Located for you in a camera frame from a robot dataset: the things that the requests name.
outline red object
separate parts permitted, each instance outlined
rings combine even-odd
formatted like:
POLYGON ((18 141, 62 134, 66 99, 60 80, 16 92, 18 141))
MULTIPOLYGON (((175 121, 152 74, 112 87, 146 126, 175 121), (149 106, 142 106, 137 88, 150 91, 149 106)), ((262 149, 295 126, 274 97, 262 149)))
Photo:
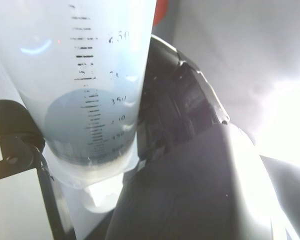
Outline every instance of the red object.
POLYGON ((168 11, 169 0, 156 0, 153 25, 158 25, 165 18, 168 11))

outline measuring cup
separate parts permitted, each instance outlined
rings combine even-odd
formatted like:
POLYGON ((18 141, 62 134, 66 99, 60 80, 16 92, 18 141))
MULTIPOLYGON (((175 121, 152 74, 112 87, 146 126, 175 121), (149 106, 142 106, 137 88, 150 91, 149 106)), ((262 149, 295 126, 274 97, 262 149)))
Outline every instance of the measuring cup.
POLYGON ((2 62, 57 156, 47 161, 61 182, 83 188, 126 171, 137 157, 155 6, 156 0, 0 1, 2 62))

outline translucent plastic container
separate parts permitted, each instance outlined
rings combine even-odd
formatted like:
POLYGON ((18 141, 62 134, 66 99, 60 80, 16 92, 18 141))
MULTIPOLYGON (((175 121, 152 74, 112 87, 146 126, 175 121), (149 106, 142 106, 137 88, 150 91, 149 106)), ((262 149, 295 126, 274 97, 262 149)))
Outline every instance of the translucent plastic container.
POLYGON ((155 6, 0 0, 2 62, 65 184, 85 187, 129 167, 155 6))

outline screw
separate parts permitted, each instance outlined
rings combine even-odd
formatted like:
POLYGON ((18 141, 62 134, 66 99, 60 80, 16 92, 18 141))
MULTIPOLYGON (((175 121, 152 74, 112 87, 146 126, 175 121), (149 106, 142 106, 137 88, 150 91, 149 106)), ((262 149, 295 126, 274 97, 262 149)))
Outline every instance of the screw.
POLYGON ((6 159, 6 162, 8 164, 15 164, 16 162, 18 161, 18 158, 16 156, 9 156, 7 159, 6 159))

